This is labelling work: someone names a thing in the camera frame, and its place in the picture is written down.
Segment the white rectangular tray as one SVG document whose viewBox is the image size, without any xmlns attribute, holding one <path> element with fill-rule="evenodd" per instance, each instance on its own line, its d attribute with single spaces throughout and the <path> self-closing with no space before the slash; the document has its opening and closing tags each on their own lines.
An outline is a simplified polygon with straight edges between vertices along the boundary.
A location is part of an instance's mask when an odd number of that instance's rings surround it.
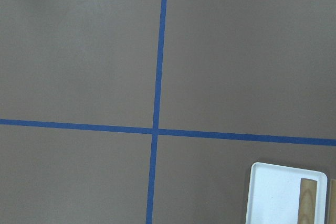
<svg viewBox="0 0 336 224">
<path fill-rule="evenodd" d="M 297 223 L 303 179 L 317 183 L 314 223 L 324 223 L 325 173 L 261 162 L 251 166 L 245 223 Z"/>
</svg>

